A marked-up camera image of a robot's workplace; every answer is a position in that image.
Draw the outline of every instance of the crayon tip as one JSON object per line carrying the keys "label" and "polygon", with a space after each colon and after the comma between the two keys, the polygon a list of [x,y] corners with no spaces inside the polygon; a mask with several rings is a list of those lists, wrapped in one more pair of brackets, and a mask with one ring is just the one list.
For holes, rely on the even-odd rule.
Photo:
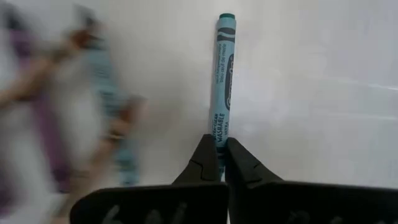
{"label": "crayon tip", "polygon": [[81,6],[81,5],[76,5],[77,11],[79,13],[80,18],[82,19],[84,26],[89,27],[92,26],[95,23],[95,16],[94,16],[94,12],[85,7],[85,6]]}
{"label": "crayon tip", "polygon": [[22,24],[21,19],[17,14],[16,8],[7,3],[2,3],[5,5],[4,10],[4,17],[6,21],[6,28],[7,29],[15,29],[15,30],[24,30],[25,26]]}
{"label": "crayon tip", "polygon": [[221,19],[221,18],[232,18],[232,19],[235,19],[235,15],[232,14],[232,13],[222,13],[222,14],[220,15],[220,19]]}

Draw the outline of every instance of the blurred object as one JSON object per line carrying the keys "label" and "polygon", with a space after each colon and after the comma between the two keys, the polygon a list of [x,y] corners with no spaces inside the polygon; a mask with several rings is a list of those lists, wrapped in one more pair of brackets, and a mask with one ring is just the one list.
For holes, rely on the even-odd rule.
{"label": "blurred object", "polygon": [[[6,22],[10,43],[22,70],[29,66],[33,56],[33,36],[12,6],[6,8]],[[72,167],[46,94],[44,91],[40,92],[32,99],[32,112],[40,133],[44,154],[48,159],[50,171],[56,183],[56,189],[59,192],[68,192]]]}
{"label": "blurred object", "polygon": [[[85,60],[91,69],[94,88],[101,97],[104,117],[106,120],[110,120],[117,116],[117,112],[123,104],[123,92],[118,85],[106,42],[101,34],[101,24],[96,21],[91,10],[79,6],[78,12],[79,16],[83,18],[85,26],[95,27],[90,33],[93,38],[86,46]],[[115,154],[120,182],[124,186],[138,182],[137,160],[134,158],[132,146],[131,140],[126,138],[121,142]]]}
{"label": "blurred object", "polygon": [[66,196],[51,224],[69,223],[68,216],[72,206],[89,193],[90,188],[103,173],[106,165],[109,164],[120,142],[124,140],[132,126],[135,125],[143,107],[144,101],[142,98],[132,99],[119,112],[119,116],[111,121],[108,135],[99,140],[98,148],[87,162],[87,167],[73,173],[71,193]]}

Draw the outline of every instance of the black plastic jaw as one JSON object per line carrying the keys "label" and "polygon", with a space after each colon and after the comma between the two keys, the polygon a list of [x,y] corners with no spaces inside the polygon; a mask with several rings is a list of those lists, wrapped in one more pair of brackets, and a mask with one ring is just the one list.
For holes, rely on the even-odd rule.
{"label": "black plastic jaw", "polygon": [[189,160],[187,167],[173,184],[215,183],[219,181],[218,159],[213,136],[205,134]]}
{"label": "black plastic jaw", "polygon": [[225,181],[230,191],[228,209],[231,224],[254,223],[251,220],[258,221],[258,209],[267,205],[266,202],[259,201],[257,188],[282,179],[267,169],[235,138],[228,138],[227,147]]}

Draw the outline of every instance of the purple crayon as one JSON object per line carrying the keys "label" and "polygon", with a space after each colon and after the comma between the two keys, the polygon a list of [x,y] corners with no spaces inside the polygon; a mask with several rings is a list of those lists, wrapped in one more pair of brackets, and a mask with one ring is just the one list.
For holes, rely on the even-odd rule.
{"label": "purple crayon", "polygon": [[[23,69],[32,57],[33,38],[25,24],[21,22],[16,10],[9,6],[6,10],[6,25],[10,35],[11,46],[15,51],[19,66]],[[54,112],[45,93],[39,93],[31,101],[32,112],[40,133],[42,148],[48,159],[51,174],[57,190],[66,193],[70,188],[72,167],[68,160],[65,145],[61,139]]]}

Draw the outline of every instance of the crayon label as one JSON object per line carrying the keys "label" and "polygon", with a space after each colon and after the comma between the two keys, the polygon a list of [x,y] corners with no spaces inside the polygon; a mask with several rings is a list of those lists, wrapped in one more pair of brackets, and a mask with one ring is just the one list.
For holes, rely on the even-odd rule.
{"label": "crayon label", "polygon": [[217,67],[216,67],[216,84],[224,83],[225,74],[225,53],[226,44],[218,44],[217,47]]}
{"label": "crayon label", "polygon": [[231,54],[228,59],[226,67],[226,78],[225,78],[225,107],[229,110],[231,107],[231,90],[232,90],[232,74],[234,68],[234,54]]}
{"label": "crayon label", "polygon": [[213,137],[216,144],[222,144],[225,136],[228,136],[229,122],[224,113],[216,113],[213,117]]}

